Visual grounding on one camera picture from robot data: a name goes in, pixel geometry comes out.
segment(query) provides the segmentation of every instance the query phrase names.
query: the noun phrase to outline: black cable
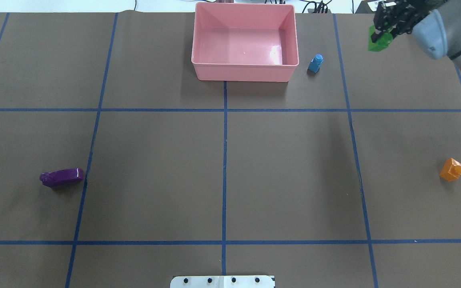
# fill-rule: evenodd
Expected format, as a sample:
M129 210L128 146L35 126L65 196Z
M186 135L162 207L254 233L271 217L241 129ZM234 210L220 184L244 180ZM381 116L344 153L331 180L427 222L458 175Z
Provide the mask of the black cable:
M318 5L318 9L315 9L313 13L320 13L320 11L322 13L323 10L324 10L323 7L325 7L324 5L325 5L325 3L323 3L323 1L321 1L320 5Z
M303 8L302 14L305 12L305 9L307 9L307 6L309 6L309 4L311 3L314 3L314 10L316 10L316 5L318 5L316 2L314 1L304 1L304 2L307 2L307 4L305 4L305 7Z
M323 3L323 1L321 2L323 5L321 7L321 12L318 11L318 13L328 13L328 4L330 4L330 2L332 2L333 0L330 0L326 3Z

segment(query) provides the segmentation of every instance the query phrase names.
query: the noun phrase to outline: blue object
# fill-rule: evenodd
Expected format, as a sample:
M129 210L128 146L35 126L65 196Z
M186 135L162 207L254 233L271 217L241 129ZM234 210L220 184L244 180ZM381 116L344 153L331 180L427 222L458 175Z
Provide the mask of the blue object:
M434 10L413 29L412 35L419 47L431 58L439 59L448 54L448 38L441 13Z
M321 54L316 54L311 63L309 64L309 70L316 73L323 63L323 56Z

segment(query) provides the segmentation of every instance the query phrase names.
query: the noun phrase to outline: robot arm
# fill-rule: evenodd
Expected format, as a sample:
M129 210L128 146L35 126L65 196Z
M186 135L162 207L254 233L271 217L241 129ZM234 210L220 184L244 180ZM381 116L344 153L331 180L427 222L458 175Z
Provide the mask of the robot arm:
M461 70L461 0L380 2L374 22L371 51L388 47L397 35L412 33L428 56L448 56Z

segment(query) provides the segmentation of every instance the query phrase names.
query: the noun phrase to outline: cable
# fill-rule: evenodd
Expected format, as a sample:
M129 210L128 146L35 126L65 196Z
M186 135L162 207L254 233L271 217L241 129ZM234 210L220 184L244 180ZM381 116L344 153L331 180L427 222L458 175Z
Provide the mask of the cable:
M314 12L313 13L328 13L328 4L330 2L332 2L333 0L328 1L326 4L323 1L321 1L321 2L319 2L319 5L318 5L318 2L316 2L316 1L307 1L307 0L300 0L300 1L307 2L307 4L305 5L305 7L302 10L302 13L305 12L305 9L307 9L307 6L309 6L309 4L311 4L311 3L314 3Z
M311 3L314 3L314 11L316 10L316 5L318 5L316 2L314 2L314 1L304 1L304 0L301 0L301 1L307 2L307 4L305 5L305 7L302 10L302 14L305 12L305 9L307 9L307 6L309 6L309 4L311 4Z

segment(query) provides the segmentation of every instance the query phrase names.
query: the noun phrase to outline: white metal bracket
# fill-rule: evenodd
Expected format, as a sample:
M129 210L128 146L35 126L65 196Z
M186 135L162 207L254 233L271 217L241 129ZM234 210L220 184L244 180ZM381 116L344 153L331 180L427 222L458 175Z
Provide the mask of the white metal bracket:
M178 276L170 288L275 288L275 276Z

